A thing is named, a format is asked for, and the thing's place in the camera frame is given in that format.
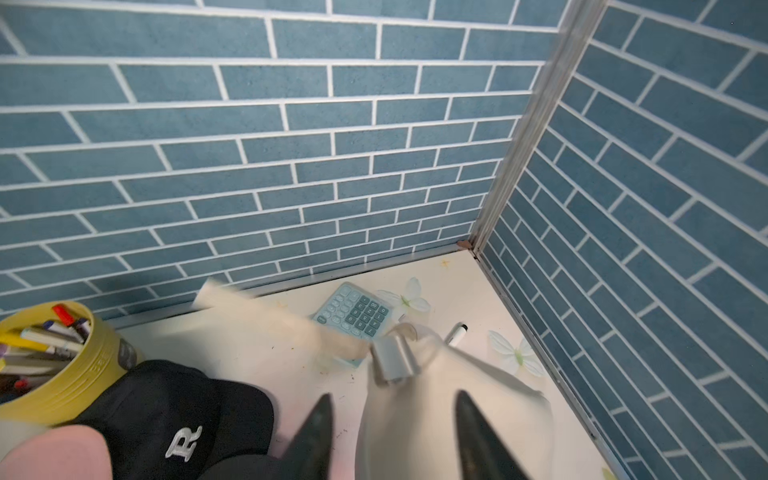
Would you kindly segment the beige Colorado cap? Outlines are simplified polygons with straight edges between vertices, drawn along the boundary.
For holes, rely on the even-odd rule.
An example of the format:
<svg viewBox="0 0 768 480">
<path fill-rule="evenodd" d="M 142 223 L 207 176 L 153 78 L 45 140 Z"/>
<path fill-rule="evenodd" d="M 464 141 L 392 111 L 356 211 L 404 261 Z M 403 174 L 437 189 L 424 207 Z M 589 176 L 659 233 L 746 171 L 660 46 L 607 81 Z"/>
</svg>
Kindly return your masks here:
<svg viewBox="0 0 768 480">
<path fill-rule="evenodd" d="M 554 426 L 549 401 L 515 376 L 454 347 L 430 328 L 389 323 L 362 340 L 207 281 L 194 305 L 254 321 L 267 332 L 368 369 L 358 433 L 359 479 L 463 479 L 454 404 L 466 391 L 528 475 L 552 473 Z"/>
</svg>

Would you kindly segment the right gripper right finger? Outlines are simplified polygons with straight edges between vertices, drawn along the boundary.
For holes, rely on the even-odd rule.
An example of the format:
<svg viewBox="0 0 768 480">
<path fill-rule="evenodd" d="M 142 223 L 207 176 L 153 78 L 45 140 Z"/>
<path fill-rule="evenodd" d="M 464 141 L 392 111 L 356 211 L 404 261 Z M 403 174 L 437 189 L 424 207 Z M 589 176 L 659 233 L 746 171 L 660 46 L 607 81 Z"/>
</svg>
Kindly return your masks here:
<svg viewBox="0 0 768 480">
<path fill-rule="evenodd" d="M 463 479 L 528 479 L 466 391 L 457 393 L 454 410 Z"/>
</svg>

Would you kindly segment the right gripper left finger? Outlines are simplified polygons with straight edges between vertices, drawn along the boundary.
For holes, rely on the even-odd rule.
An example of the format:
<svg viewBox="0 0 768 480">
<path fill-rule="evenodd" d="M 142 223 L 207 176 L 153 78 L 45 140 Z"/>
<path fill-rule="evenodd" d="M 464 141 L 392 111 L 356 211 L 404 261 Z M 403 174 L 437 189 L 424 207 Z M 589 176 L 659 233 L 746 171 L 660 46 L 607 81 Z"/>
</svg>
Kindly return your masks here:
<svg viewBox="0 0 768 480">
<path fill-rule="evenodd" d="M 278 479 L 325 480 L 333 451 L 334 412 L 332 396 L 316 402 L 277 465 Z"/>
</svg>

